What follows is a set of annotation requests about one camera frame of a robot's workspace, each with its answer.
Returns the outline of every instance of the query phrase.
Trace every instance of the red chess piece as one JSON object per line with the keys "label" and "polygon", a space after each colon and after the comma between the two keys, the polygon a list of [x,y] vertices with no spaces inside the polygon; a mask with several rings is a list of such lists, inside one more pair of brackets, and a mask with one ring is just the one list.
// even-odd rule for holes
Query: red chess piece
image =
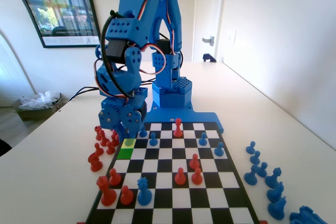
{"label": "red chess piece", "polygon": [[189,167],[193,170],[199,168],[200,162],[198,161],[198,155],[195,153],[193,154],[193,159],[189,161]]}
{"label": "red chess piece", "polygon": [[102,155],[104,153],[104,149],[100,148],[99,143],[95,143],[96,153],[98,156]]}
{"label": "red chess piece", "polygon": [[106,153],[111,155],[116,152],[116,149],[112,146],[111,142],[107,142],[108,149],[106,150]]}
{"label": "red chess piece", "polygon": [[120,201],[121,203],[123,203],[124,205],[129,205],[134,197],[134,193],[128,189],[128,186],[123,186],[121,189],[121,197],[120,197]]}
{"label": "red chess piece", "polygon": [[116,169],[112,168],[110,169],[110,179],[109,183],[111,186],[116,186],[121,181],[121,175],[117,173]]}
{"label": "red chess piece", "polygon": [[101,127],[100,127],[100,126],[96,126],[96,127],[94,127],[94,131],[95,131],[96,134],[97,134],[97,136],[96,136],[96,140],[98,140],[98,141],[101,140],[101,136],[100,136],[100,134],[99,134],[100,130],[101,130]]}
{"label": "red chess piece", "polygon": [[176,124],[176,130],[174,131],[174,136],[175,137],[181,137],[183,135],[183,132],[180,129],[181,119],[176,118],[175,124]]}
{"label": "red chess piece", "polygon": [[109,189],[109,183],[106,176],[100,176],[97,180],[97,186],[102,190],[103,195],[101,196],[101,203],[104,206],[109,206],[117,198],[117,193],[113,189]]}
{"label": "red chess piece", "polygon": [[185,183],[185,181],[186,181],[186,177],[183,173],[183,168],[180,167],[177,171],[177,174],[175,175],[175,182],[178,185],[182,186]]}
{"label": "red chess piece", "polygon": [[103,163],[99,161],[99,156],[95,152],[89,156],[88,162],[91,164],[91,171],[93,172],[97,172],[103,167]]}
{"label": "red chess piece", "polygon": [[201,176],[201,169],[196,168],[195,173],[191,176],[191,181],[195,185],[200,185],[203,181],[203,177]]}

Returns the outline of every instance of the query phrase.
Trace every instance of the table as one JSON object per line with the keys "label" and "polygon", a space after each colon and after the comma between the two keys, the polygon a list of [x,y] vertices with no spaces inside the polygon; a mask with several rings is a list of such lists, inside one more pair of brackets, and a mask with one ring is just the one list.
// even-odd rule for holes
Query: table
{"label": "table", "polygon": [[[142,68],[153,71],[149,62]],[[326,222],[336,222],[336,152],[332,148],[224,64],[184,62],[181,76],[193,81],[195,111],[217,113],[241,178],[251,168],[245,151],[250,141],[256,142],[260,160],[268,163],[268,173],[281,167],[279,181],[287,199],[283,221],[267,211],[269,188],[264,180],[258,177],[257,185],[249,186],[243,179],[260,220],[289,223],[289,214],[306,205]],[[93,128],[98,125],[102,100],[97,91],[75,98],[0,158],[1,223],[86,220],[98,192],[97,178],[107,171],[105,166],[93,173],[87,162],[95,150]],[[150,109],[151,88],[146,101]]]}

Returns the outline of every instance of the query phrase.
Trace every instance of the black square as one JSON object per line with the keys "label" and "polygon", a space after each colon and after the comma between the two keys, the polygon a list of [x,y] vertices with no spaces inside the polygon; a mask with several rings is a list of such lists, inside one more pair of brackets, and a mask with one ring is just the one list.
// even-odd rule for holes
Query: black square
{"label": "black square", "polygon": [[159,159],[157,171],[158,173],[171,173],[173,171],[173,161],[171,159]]}
{"label": "black square", "polygon": [[203,173],[206,188],[223,188],[218,173]]}
{"label": "black square", "polygon": [[135,209],[132,224],[152,224],[153,209]]}
{"label": "black square", "polygon": [[228,159],[215,159],[215,163],[219,172],[232,172],[232,166]]}
{"label": "black square", "polygon": [[147,149],[145,159],[159,159],[159,149]]}
{"label": "black square", "polygon": [[240,188],[225,188],[224,193],[229,207],[247,207]]}
{"label": "black square", "polygon": [[185,139],[184,146],[186,148],[197,148],[197,140],[196,139]]}
{"label": "black square", "polygon": [[212,208],[210,211],[214,224],[234,224],[229,208]]}
{"label": "black square", "polygon": [[173,159],[185,159],[185,148],[173,148]]}
{"label": "black square", "polygon": [[130,160],[130,164],[128,165],[127,172],[128,173],[140,173],[142,172],[143,160],[140,159],[132,159]]}
{"label": "black square", "polygon": [[142,173],[141,177],[145,177],[148,181],[148,189],[155,189],[157,173]]}
{"label": "black square", "polygon": [[199,158],[200,159],[213,159],[214,155],[210,148],[198,148]]}
{"label": "black square", "polygon": [[173,207],[173,190],[156,189],[154,196],[154,208],[172,208]]}
{"label": "black square", "polygon": [[147,148],[148,139],[137,139],[135,140],[134,149]]}
{"label": "black square", "polygon": [[191,208],[173,209],[173,224],[192,224],[193,214]]}
{"label": "black square", "polygon": [[173,140],[172,139],[160,139],[160,148],[172,148]]}
{"label": "black square", "polygon": [[209,208],[208,194],[205,188],[190,188],[190,201],[192,208]]}
{"label": "black square", "polygon": [[172,123],[162,123],[161,130],[162,131],[172,131],[173,124]]}

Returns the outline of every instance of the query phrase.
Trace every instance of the white square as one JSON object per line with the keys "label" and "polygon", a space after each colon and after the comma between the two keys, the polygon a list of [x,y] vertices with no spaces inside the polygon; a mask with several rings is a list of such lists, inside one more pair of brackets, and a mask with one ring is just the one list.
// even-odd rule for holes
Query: white square
{"label": "white square", "polygon": [[185,157],[186,159],[193,159],[193,155],[197,154],[199,158],[198,148],[186,148],[185,149]]}
{"label": "white square", "polygon": [[157,159],[145,159],[143,161],[142,172],[143,173],[156,173],[158,171]]}
{"label": "white square", "polygon": [[173,189],[173,208],[191,208],[188,188]]}
{"label": "white square", "polygon": [[203,123],[193,123],[194,125],[194,130],[196,131],[204,131],[204,124]]}
{"label": "white square", "polygon": [[183,137],[185,138],[185,139],[187,139],[187,138],[192,138],[192,139],[195,139],[196,138],[196,136],[195,136],[195,131],[183,131]]}
{"label": "white square", "polygon": [[129,163],[129,159],[117,159],[113,168],[117,171],[117,173],[126,173]]}
{"label": "white square", "polygon": [[230,213],[234,224],[253,224],[251,214],[246,207],[230,208]]}
{"label": "white square", "polygon": [[212,224],[210,208],[192,208],[193,224]]}
{"label": "white square", "polygon": [[172,173],[157,173],[155,188],[156,189],[173,188],[173,174]]}
{"label": "white square", "polygon": [[139,209],[139,208],[141,208],[141,209],[153,209],[154,208],[155,189],[149,189],[149,191],[152,192],[151,202],[149,202],[149,204],[146,205],[146,206],[142,206],[142,205],[139,204],[138,200],[136,200],[136,203],[135,203],[135,208],[136,209]]}
{"label": "white square", "polygon": [[233,172],[218,173],[223,188],[239,188],[236,176]]}
{"label": "white square", "polygon": [[180,167],[182,167],[183,171],[186,172],[187,171],[187,160],[185,160],[185,159],[173,159],[173,172],[177,173],[177,170]]}
{"label": "white square", "polygon": [[151,131],[160,131],[162,128],[162,123],[152,123]]}
{"label": "white square", "polygon": [[205,131],[207,138],[219,138],[217,131]]}
{"label": "white square", "polygon": [[201,159],[202,171],[205,173],[217,172],[217,166],[214,159]]}
{"label": "white square", "polygon": [[173,148],[184,148],[184,139],[183,138],[174,138],[173,139]]}
{"label": "white square", "polygon": [[115,209],[116,208],[121,190],[120,189],[114,189],[114,190],[115,190],[115,193],[117,194],[117,197],[116,197],[116,200],[113,202],[113,204],[109,206],[104,206],[100,200],[97,206],[97,209]]}
{"label": "white square", "polygon": [[173,132],[172,131],[161,131],[161,139],[172,139]]}
{"label": "white square", "polygon": [[171,148],[161,148],[159,149],[159,159],[172,159],[173,149]]}
{"label": "white square", "polygon": [[146,149],[133,149],[131,159],[145,159]]}
{"label": "white square", "polygon": [[193,176],[194,172],[188,173],[188,182],[189,182],[189,188],[205,188],[205,182],[204,182],[204,176],[203,173],[201,172],[201,176],[203,178],[202,183],[199,185],[195,185],[193,181],[191,180],[191,177]]}
{"label": "white square", "polygon": [[226,201],[226,197],[223,189],[221,188],[207,188],[208,200],[210,208],[228,208],[229,205]]}
{"label": "white square", "polygon": [[138,179],[141,178],[141,173],[126,173],[123,186],[128,186],[129,189],[138,189]]}
{"label": "white square", "polygon": [[155,208],[153,211],[153,221],[155,224],[171,224],[173,223],[173,209],[163,208],[157,209]]}
{"label": "white square", "polygon": [[132,223],[134,209],[116,209],[114,211],[112,224]]}

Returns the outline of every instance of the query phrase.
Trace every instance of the blue pawn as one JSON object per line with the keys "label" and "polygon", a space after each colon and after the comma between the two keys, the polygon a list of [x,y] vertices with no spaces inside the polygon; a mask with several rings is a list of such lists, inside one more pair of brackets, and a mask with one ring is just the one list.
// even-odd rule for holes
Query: blue pawn
{"label": "blue pawn", "polygon": [[254,186],[255,184],[257,184],[258,180],[256,177],[256,172],[257,172],[258,166],[257,165],[253,165],[251,167],[251,172],[250,173],[245,173],[244,175],[244,180],[249,184]]}
{"label": "blue pawn", "polygon": [[254,154],[254,152],[256,152],[256,151],[254,150],[254,146],[255,146],[255,145],[256,145],[256,143],[255,143],[254,141],[252,141],[252,142],[250,143],[250,146],[246,147],[246,151],[247,151],[248,154]]}
{"label": "blue pawn", "polygon": [[142,129],[141,129],[139,135],[140,135],[141,137],[145,137],[145,136],[147,136],[147,131],[145,130],[145,126],[142,126]]}
{"label": "blue pawn", "polygon": [[270,188],[276,188],[279,182],[277,181],[278,177],[281,175],[281,169],[280,168],[275,168],[273,170],[273,175],[272,176],[267,176],[265,178],[265,183],[268,185]]}
{"label": "blue pawn", "polygon": [[141,206],[146,206],[152,200],[152,192],[149,191],[148,181],[146,178],[140,178],[138,180],[139,194],[138,194],[138,202]]}
{"label": "blue pawn", "polygon": [[218,143],[218,147],[215,148],[215,154],[216,154],[218,157],[221,157],[221,156],[224,155],[223,146],[224,146],[224,144],[223,144],[222,142],[219,142],[219,143]]}
{"label": "blue pawn", "polygon": [[269,189],[267,191],[267,198],[273,203],[279,201],[281,199],[281,194],[284,190],[283,186],[284,185],[282,184],[282,182],[280,182],[275,189]]}
{"label": "blue pawn", "polygon": [[285,217],[285,212],[283,210],[286,203],[286,197],[281,198],[278,202],[270,203],[267,207],[267,210],[273,218],[282,220]]}
{"label": "blue pawn", "polygon": [[198,143],[201,145],[201,146],[205,146],[207,144],[207,140],[206,140],[206,134],[205,132],[202,133],[202,137],[200,138],[200,140],[198,140]]}
{"label": "blue pawn", "polygon": [[154,132],[151,134],[151,140],[149,141],[149,144],[152,145],[152,146],[157,145],[157,139],[155,137],[155,133]]}
{"label": "blue pawn", "polygon": [[259,163],[260,163],[259,156],[260,156],[260,151],[256,151],[254,153],[254,156],[250,157],[251,163],[254,164],[254,165],[259,165]]}
{"label": "blue pawn", "polygon": [[267,163],[266,163],[266,162],[262,162],[261,166],[258,167],[257,174],[258,174],[260,177],[265,178],[266,175],[267,175],[266,168],[267,168]]}

